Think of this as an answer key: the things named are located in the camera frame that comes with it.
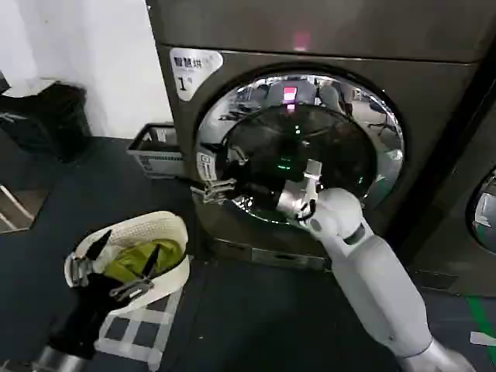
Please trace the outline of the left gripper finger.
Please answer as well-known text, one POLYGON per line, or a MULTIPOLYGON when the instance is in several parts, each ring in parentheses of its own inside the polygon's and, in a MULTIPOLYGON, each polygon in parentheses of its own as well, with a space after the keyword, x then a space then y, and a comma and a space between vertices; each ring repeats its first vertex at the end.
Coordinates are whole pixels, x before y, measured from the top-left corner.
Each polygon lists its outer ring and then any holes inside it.
POLYGON ((157 259, 159 256, 160 247, 156 246, 149 256, 146 264, 144 265, 138 278, 134 281, 130 281, 121 285, 120 287, 114 288, 109 292, 109 296, 116 301, 124 301, 126 299, 134 300, 141 297, 147 293, 151 288, 153 288, 152 274, 155 271, 157 265, 157 259))
POLYGON ((94 241, 82 257, 77 257, 74 253, 71 256, 71 280, 73 286, 88 286, 89 274, 93 274, 94 262, 97 260, 100 253, 104 250, 106 243, 112 234, 108 230, 98 240, 94 241))

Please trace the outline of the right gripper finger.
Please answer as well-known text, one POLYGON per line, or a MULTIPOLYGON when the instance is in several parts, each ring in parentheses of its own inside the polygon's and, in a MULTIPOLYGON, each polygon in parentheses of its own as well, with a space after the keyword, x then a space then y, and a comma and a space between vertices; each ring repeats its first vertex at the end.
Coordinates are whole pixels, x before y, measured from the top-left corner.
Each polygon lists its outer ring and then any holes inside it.
POLYGON ((229 147, 226 157, 227 171, 248 171, 250 169, 250 158, 239 146, 229 147))
POLYGON ((203 204, 222 204, 236 197, 236 179, 193 181, 191 191, 203 204))

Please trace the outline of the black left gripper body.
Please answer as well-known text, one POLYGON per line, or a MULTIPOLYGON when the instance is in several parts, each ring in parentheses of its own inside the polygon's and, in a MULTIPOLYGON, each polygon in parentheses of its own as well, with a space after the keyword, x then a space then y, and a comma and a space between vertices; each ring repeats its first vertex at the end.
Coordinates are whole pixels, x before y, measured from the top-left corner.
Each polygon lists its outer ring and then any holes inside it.
POLYGON ((117 280, 104 274, 90 274, 87 286, 72 288, 76 305, 50 336, 49 346, 62 353, 92 359, 100 328, 110 311, 117 308, 117 301, 110 296, 116 287, 117 280))

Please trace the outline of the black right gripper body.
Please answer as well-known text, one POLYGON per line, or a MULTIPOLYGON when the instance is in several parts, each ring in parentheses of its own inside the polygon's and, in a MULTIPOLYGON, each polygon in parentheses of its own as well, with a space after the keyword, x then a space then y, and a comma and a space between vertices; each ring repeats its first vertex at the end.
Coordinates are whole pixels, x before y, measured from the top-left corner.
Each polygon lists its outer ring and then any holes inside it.
POLYGON ((285 183, 284 177, 241 170, 236 175, 235 190, 238 196, 253 198, 258 207, 276 209, 285 183))

